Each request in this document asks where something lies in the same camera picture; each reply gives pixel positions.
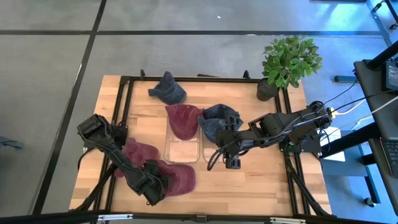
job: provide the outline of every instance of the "black pot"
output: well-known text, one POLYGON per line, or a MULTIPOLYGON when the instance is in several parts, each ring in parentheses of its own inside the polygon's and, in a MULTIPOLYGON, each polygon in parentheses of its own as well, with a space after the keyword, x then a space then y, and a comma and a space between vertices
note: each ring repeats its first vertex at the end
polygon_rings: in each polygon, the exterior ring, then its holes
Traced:
POLYGON ((274 84, 268 84, 268 79, 263 78, 257 84, 257 99, 267 101, 278 94, 279 89, 274 84))

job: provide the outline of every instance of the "green plant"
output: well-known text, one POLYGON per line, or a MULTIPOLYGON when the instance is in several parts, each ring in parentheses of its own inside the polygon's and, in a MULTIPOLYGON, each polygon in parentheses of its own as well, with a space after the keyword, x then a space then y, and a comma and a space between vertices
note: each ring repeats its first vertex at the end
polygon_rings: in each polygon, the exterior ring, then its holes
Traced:
POLYGON ((318 47, 313 39, 286 37, 274 39, 272 46, 265 47, 266 61, 262 62, 263 75, 268 76, 268 84, 287 88, 289 84, 299 87, 300 77, 322 68, 322 58, 317 54, 318 47))

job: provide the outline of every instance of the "wooden table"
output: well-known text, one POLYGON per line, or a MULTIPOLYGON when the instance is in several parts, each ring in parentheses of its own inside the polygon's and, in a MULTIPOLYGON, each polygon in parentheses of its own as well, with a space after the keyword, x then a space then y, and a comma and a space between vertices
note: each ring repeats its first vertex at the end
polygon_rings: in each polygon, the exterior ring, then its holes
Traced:
MULTIPOLYGON (((111 120, 120 76, 104 76, 99 91, 95 113, 111 120)), ((157 82, 135 81, 127 125, 129 137, 155 146, 163 159, 167 129, 165 104, 148 96, 148 89, 157 82)), ((218 103, 226 104, 241 115, 241 129, 247 122, 267 113, 275 113, 275 100, 267 102, 256 98, 255 83, 204 83, 179 82, 187 92, 185 104, 208 108, 218 103)), ((122 102, 126 97, 124 88, 122 102)), ((289 88, 292 111, 305 108, 302 83, 299 88, 289 88)), ((282 111, 285 111, 281 96, 282 111)), ((119 110, 119 119, 123 103, 119 110)), ((82 160, 76 180, 70 208, 79 206, 98 182, 103 153, 95 149, 82 160)), ((311 154, 301 154, 305 183, 324 210, 331 213, 329 200, 319 161, 311 154)), ((131 213, 179 213, 207 215, 292 215, 287 175, 282 153, 278 145, 265 149, 253 148, 241 157, 241 169, 226 169, 217 163, 207 171, 202 153, 197 162, 190 164, 196 171, 195 190, 178 197, 167 197, 156 206, 146 205, 144 196, 137 196, 126 184, 125 178, 117 179, 111 211, 131 213)), ((299 188, 296 186, 297 205, 303 213, 299 188)), ((104 188, 100 208, 104 208, 108 186, 104 188)))

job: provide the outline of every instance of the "maroon cloth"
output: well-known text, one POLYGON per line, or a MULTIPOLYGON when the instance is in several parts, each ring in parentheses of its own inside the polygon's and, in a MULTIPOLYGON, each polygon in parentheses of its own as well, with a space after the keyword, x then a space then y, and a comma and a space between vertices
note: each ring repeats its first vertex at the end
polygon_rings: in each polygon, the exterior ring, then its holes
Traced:
MULTIPOLYGON (((127 138, 126 145, 122 149, 122 153, 139 167, 144 165, 148 159, 158 159, 159 152, 154 146, 137 142, 134 138, 127 138)), ((114 171, 116 177, 124 177, 124 173, 117 169, 114 171)))
POLYGON ((192 105, 175 104, 166 106, 170 127, 181 140, 189 140, 198 130, 198 117, 202 110, 192 105))
POLYGON ((169 177, 169 187, 166 196, 178 196, 191 192, 195 188, 196 177, 192 166, 184 164, 167 164, 158 161, 161 175, 169 177))

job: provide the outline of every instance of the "gray floor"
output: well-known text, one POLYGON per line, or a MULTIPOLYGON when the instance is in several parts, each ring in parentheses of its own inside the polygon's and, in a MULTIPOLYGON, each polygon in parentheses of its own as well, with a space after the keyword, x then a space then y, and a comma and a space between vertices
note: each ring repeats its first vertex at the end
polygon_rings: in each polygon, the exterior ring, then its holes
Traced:
MULTIPOLYGON (((0 29, 90 30, 99 5, 98 0, 1 1, 0 29)), ((99 29, 378 30, 366 4, 308 0, 113 0, 107 2, 99 29)), ((204 73, 241 77, 247 69, 252 77, 261 77, 262 49, 273 38, 243 35, 97 36, 44 212, 68 209, 75 184, 76 162, 82 149, 76 126, 93 113, 103 75, 138 75, 143 68, 147 75, 156 76, 168 70, 184 76, 204 73)), ((334 83, 331 78, 353 75, 354 61, 373 58, 386 48, 384 39, 376 36, 313 38, 320 47, 324 67, 318 75, 303 80, 309 103, 328 100, 348 88, 349 85, 334 83)), ((0 35, 0 136, 26 143, 21 151, 10 147, 0 150, 0 217, 29 213, 87 40, 85 35, 0 35)), ((360 87, 355 86, 328 106, 336 108, 362 95, 360 87)), ((341 126, 367 113, 369 109, 364 103, 349 116, 337 117, 333 125, 341 126)), ((339 217, 380 221, 377 210, 366 210, 370 215, 363 217, 361 212, 365 208, 349 195, 345 195, 345 203, 336 203, 347 186, 344 181, 341 181, 341 189, 340 185, 327 186, 333 213, 339 217), (347 209, 342 209, 344 206, 357 209, 347 214, 347 209)), ((363 187, 359 190, 355 187, 358 186, 355 184, 350 189, 366 193, 363 187)), ((380 206, 391 207, 385 200, 386 195, 380 206)), ((396 222, 397 217, 390 214, 383 221, 396 222)))

